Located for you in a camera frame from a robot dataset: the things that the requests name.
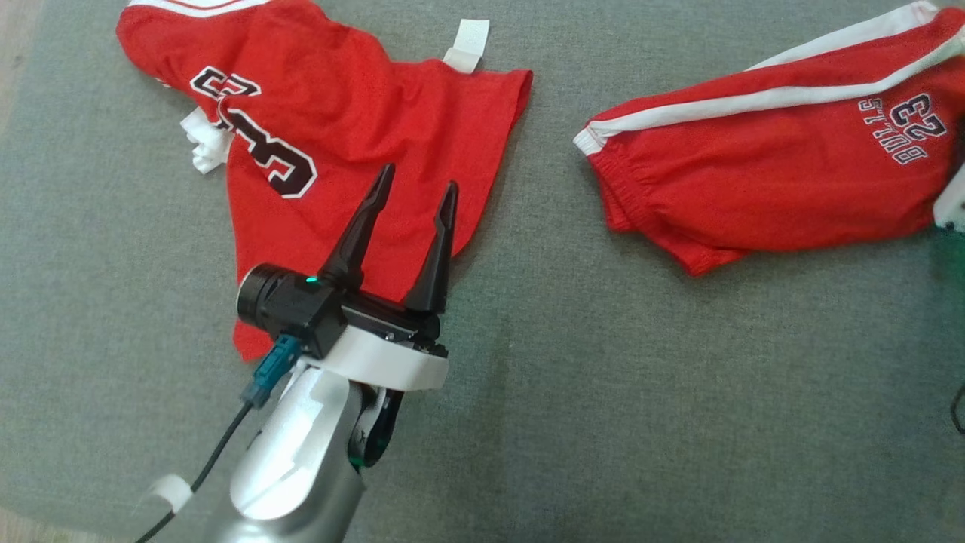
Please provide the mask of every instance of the white cable clip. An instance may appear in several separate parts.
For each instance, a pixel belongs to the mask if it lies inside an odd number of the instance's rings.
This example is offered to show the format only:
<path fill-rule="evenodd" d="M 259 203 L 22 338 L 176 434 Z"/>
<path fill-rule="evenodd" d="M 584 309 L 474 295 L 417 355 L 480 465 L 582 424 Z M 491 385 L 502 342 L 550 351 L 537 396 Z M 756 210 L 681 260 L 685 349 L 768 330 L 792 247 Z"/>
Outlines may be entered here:
<path fill-rule="evenodd" d="M 154 481 L 150 494 L 158 496 L 171 504 L 171 512 L 178 514 L 188 500 L 194 496 L 191 485 L 187 481 L 170 473 Z"/>

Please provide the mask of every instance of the gray table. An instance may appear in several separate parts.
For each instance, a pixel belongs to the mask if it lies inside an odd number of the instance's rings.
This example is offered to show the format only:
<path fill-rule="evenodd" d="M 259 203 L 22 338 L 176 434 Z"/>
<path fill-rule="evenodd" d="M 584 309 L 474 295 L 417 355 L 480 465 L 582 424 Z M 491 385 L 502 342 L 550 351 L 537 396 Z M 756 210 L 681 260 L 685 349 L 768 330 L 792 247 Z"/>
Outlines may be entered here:
<path fill-rule="evenodd" d="M 608 233 L 570 138 L 594 113 L 740 71 L 894 0 L 324 2 L 393 58 L 492 20 L 536 72 L 454 273 L 452 373 L 406 398 L 349 541 L 961 541 L 965 241 L 756 255 L 692 279 Z M 250 367 L 231 343 L 223 172 L 192 105 L 125 59 L 121 0 L 48 0 L 0 145 L 0 507 L 128 537 L 193 476 Z M 574 46 L 563 46 L 574 40 Z M 197 541 L 265 413 L 158 541 Z"/>

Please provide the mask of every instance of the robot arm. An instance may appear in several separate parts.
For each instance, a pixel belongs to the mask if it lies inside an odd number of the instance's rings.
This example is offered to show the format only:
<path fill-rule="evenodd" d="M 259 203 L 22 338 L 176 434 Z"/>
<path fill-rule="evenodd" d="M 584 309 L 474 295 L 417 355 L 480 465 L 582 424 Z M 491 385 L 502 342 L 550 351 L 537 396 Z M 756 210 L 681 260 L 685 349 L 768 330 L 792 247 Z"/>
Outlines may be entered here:
<path fill-rule="evenodd" d="M 364 491 L 360 471 L 385 451 L 403 394 L 444 383 L 448 353 L 435 341 L 446 304 L 455 183 L 404 304 L 360 290 L 362 260 L 393 174 L 392 165 L 382 170 L 316 276 L 262 265 L 242 281 L 239 317 L 289 354 L 279 357 L 287 364 L 260 367 L 243 399 L 263 405 L 278 379 L 293 372 L 237 466 L 206 542 L 342 541 Z"/>

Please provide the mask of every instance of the white trim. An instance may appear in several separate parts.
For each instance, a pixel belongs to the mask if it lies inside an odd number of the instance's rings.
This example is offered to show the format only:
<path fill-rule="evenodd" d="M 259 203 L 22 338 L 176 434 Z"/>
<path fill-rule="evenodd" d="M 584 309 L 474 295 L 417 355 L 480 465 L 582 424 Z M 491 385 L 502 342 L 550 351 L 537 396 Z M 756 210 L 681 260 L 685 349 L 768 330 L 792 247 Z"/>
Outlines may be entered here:
<path fill-rule="evenodd" d="M 853 24 L 847 28 L 826 34 L 816 40 L 811 40 L 810 42 L 788 49 L 783 53 L 751 66 L 747 71 L 757 70 L 758 68 L 767 66 L 787 64 L 830 51 L 844 49 L 845 47 L 857 45 L 858 43 L 896 36 L 902 32 L 907 32 L 931 22 L 938 12 L 939 9 L 930 2 L 924 0 L 912 2 L 911 4 L 906 4 L 873 19 Z"/>
<path fill-rule="evenodd" d="M 152 6 L 196 18 L 237 12 L 271 0 L 131 0 L 127 6 Z"/>
<path fill-rule="evenodd" d="M 881 93 L 906 79 L 933 66 L 962 54 L 962 33 L 965 27 L 951 39 L 939 45 L 917 61 L 895 71 L 880 81 L 863 85 L 844 85 L 839 87 L 778 87 L 749 95 L 724 97 L 711 100 L 698 100 L 674 103 L 637 111 L 609 121 L 590 121 L 573 143 L 587 155 L 598 153 L 606 145 L 607 139 L 621 132 L 631 130 L 655 129 L 679 123 L 703 119 L 716 119 L 750 111 L 766 111 L 795 105 L 828 103 L 849 100 Z M 587 132 L 596 145 L 588 144 Z"/>

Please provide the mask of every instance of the clothing tag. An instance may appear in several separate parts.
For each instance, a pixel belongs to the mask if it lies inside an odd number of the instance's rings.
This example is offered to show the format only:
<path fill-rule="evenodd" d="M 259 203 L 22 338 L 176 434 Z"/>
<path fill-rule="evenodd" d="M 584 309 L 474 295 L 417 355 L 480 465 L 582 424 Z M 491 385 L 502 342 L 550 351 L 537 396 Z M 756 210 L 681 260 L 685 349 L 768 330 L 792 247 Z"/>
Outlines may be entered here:
<path fill-rule="evenodd" d="M 199 172 L 206 174 L 228 161 L 234 134 L 212 126 L 200 107 L 188 114 L 180 125 L 191 143 L 198 144 L 192 152 L 191 162 Z"/>
<path fill-rule="evenodd" d="M 462 19 L 455 33 L 453 46 L 446 51 L 442 62 L 462 73 L 472 73 L 479 64 L 489 37 L 489 19 Z"/>

